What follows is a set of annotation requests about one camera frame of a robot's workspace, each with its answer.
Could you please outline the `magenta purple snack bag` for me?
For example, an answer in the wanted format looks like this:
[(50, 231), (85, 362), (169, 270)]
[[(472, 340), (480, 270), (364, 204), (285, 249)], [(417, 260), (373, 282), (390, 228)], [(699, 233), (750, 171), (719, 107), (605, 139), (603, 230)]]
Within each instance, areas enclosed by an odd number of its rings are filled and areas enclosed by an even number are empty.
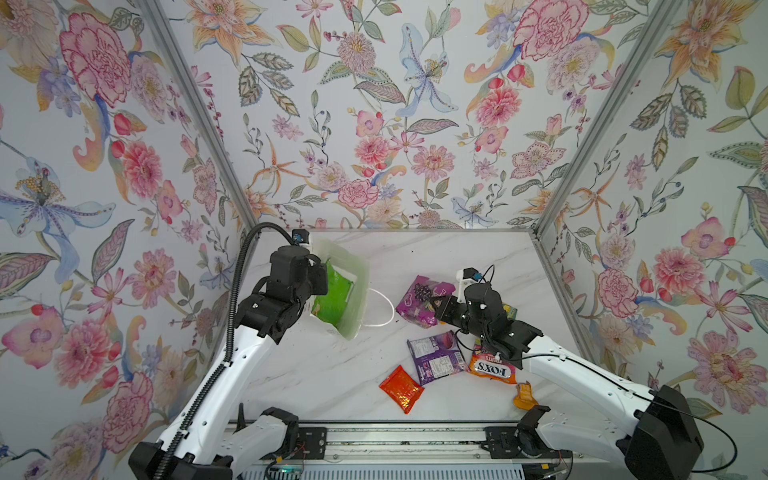
[(438, 282), (427, 276), (418, 275), (411, 283), (395, 312), (404, 320), (427, 329), (438, 324), (431, 300), (435, 297), (451, 296), (455, 286), (448, 282)]

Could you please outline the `green chips bag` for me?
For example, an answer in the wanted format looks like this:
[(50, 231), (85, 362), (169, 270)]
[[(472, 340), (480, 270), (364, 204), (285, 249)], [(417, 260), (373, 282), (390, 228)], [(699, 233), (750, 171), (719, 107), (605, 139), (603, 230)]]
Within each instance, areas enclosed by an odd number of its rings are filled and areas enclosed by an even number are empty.
[(311, 314), (324, 323), (338, 326), (347, 309), (355, 281), (352, 274), (337, 269), (331, 262), (326, 266), (328, 293), (315, 297)]

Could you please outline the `purple white snack packet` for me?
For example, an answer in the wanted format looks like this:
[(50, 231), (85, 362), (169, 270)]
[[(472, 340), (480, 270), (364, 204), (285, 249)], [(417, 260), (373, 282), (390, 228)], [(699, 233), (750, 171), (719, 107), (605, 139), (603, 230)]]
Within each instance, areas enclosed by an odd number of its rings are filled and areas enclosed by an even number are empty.
[(421, 386), (459, 374), (467, 368), (454, 332), (408, 340), (407, 346)]

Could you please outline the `white paper bag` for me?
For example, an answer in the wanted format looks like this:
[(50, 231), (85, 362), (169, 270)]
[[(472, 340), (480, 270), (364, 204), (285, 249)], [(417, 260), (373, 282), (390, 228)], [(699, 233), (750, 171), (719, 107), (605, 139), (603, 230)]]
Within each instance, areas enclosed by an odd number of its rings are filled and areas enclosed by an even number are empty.
[[(310, 242), (310, 252), (327, 267), (328, 293), (313, 297), (310, 315), (332, 327), (342, 338), (354, 340), (360, 329), (382, 328), (394, 322), (395, 306), (379, 290), (370, 287), (370, 262), (336, 243), (321, 239)], [(384, 300), (389, 318), (380, 323), (366, 323), (369, 294)]]

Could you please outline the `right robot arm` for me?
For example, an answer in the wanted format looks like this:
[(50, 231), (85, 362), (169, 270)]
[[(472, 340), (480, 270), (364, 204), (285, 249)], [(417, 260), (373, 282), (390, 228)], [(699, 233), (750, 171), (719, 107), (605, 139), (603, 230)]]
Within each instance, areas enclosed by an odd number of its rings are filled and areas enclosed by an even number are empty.
[(478, 337), (500, 360), (554, 383), (603, 415), (597, 423), (569, 414), (545, 420), (542, 408), (530, 429), (547, 448), (622, 464), (637, 479), (687, 479), (693, 473), (704, 441), (680, 391), (653, 390), (568, 351), (539, 328), (511, 319), (486, 283), (463, 286), (458, 296), (433, 296), (430, 303), (439, 321)]

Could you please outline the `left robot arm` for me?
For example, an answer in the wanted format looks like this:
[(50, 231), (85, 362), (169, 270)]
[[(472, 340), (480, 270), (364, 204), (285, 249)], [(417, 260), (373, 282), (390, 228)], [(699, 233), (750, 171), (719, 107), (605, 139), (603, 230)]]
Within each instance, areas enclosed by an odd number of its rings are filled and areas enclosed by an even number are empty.
[(270, 257), (270, 273), (237, 306), (224, 349), (179, 417), (155, 442), (139, 443), (129, 457), (138, 479), (235, 479), (259, 460), (275, 462), (297, 448), (299, 420), (277, 407), (252, 423), (225, 430), (242, 414), (246, 382), (307, 301), (328, 291), (324, 263), (303, 246), (284, 245)]

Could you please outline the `green Fox's candy bag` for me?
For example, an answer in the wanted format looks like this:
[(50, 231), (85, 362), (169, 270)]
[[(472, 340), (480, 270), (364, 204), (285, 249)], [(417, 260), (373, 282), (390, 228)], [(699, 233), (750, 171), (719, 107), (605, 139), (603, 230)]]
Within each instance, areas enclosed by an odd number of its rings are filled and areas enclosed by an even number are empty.
[(506, 318), (510, 321), (514, 321), (517, 317), (518, 310), (515, 307), (512, 307), (506, 303), (503, 304), (503, 309), (506, 314)]

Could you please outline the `orange Fox's candy bag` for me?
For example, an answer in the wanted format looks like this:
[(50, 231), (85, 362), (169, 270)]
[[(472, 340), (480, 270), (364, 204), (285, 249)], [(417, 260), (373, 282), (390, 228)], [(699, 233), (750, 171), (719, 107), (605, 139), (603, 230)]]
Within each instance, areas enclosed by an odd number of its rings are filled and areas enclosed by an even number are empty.
[(497, 360), (494, 355), (486, 352), (479, 343), (476, 343), (472, 350), (468, 372), (480, 378), (499, 381), (508, 385), (517, 383), (515, 367), (502, 360)]

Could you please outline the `red snack packet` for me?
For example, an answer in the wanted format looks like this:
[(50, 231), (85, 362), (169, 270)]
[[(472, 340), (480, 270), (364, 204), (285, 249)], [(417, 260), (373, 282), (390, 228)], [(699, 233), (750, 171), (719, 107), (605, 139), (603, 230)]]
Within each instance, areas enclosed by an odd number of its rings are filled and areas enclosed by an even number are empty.
[(386, 377), (380, 383), (379, 388), (402, 409), (404, 414), (411, 412), (424, 392), (424, 388), (402, 366), (398, 366)]

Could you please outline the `small orange candy wrapper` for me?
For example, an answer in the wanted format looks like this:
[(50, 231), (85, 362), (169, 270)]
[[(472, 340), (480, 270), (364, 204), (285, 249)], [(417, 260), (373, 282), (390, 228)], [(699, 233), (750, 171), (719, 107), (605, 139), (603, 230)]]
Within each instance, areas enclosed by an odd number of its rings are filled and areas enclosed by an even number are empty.
[(516, 395), (513, 398), (513, 404), (516, 408), (524, 411), (530, 411), (539, 405), (538, 401), (534, 398), (530, 382), (518, 383), (516, 385)]

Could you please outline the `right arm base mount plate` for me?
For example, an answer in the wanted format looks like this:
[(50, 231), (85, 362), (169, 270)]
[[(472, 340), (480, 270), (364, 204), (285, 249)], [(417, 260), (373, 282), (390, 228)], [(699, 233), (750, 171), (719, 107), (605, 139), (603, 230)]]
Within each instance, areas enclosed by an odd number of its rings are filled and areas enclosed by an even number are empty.
[(517, 426), (489, 426), (484, 429), (482, 448), (494, 460), (527, 459), (536, 461), (569, 460), (571, 451), (547, 447), (535, 431)]

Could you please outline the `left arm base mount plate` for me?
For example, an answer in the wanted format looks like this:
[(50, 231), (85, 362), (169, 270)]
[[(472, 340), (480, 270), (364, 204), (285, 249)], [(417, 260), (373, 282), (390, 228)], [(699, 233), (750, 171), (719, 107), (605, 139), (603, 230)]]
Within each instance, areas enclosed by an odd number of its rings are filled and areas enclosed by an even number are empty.
[(278, 458), (298, 460), (323, 460), (327, 446), (326, 427), (291, 427), (277, 449), (268, 450), (257, 456), (258, 460)]

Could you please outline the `aluminium front rail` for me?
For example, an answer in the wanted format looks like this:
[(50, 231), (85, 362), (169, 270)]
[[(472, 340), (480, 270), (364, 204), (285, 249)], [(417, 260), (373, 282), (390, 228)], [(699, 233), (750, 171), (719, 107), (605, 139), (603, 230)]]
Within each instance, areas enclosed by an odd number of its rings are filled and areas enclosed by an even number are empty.
[[(373, 461), (406, 462), (429, 459), (445, 463), (459, 463), (474, 459), (491, 459), (482, 448), (485, 441), (484, 429), (489, 426), (517, 426), (530, 429), (535, 414), (541, 408), (527, 413), (522, 419), (511, 422), (489, 424), (448, 422), (448, 423), (300, 423), (303, 427), (326, 427), (326, 461)], [(551, 420), (554, 411), (544, 415)], [(226, 435), (236, 429), (227, 426)]]

